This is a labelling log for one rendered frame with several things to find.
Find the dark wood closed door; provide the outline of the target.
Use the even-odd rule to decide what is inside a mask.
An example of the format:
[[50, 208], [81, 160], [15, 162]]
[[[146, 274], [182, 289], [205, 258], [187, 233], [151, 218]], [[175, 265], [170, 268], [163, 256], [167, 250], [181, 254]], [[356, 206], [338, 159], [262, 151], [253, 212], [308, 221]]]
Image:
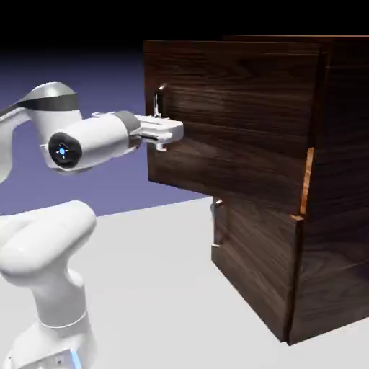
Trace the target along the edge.
[[223, 199], [222, 239], [211, 259], [268, 329], [289, 340], [303, 218]]

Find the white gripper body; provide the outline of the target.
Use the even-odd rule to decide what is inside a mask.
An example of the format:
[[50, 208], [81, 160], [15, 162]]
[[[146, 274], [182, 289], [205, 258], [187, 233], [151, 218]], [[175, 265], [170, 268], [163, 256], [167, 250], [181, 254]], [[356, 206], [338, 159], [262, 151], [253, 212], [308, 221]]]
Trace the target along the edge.
[[168, 144], [180, 141], [184, 136], [182, 121], [144, 115], [135, 117], [141, 124], [140, 128], [135, 131], [135, 135], [139, 135], [145, 141]]

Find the dark wood door with handle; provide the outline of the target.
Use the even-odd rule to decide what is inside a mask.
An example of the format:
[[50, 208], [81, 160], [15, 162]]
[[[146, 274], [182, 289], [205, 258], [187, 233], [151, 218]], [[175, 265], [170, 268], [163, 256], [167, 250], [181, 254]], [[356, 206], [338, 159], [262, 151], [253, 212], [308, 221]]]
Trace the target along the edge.
[[183, 139], [148, 150], [153, 182], [240, 197], [282, 213], [301, 203], [319, 43], [148, 41], [146, 99]]

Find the dark wood cabinet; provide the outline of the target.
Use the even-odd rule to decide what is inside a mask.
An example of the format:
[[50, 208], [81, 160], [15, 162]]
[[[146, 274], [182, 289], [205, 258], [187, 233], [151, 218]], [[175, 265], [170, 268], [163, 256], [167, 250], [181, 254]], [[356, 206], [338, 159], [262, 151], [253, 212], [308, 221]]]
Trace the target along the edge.
[[289, 345], [369, 318], [369, 35], [315, 41]]

